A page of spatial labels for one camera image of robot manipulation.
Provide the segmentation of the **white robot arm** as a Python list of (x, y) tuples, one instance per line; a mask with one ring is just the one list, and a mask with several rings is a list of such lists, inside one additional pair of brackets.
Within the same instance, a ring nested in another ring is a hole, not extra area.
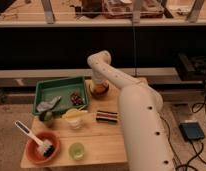
[(173, 153), (159, 115), (162, 96), (140, 78), (111, 66), (111, 55), (90, 55), (94, 87), (110, 81), (120, 89), (118, 109), (130, 171), (175, 171)]

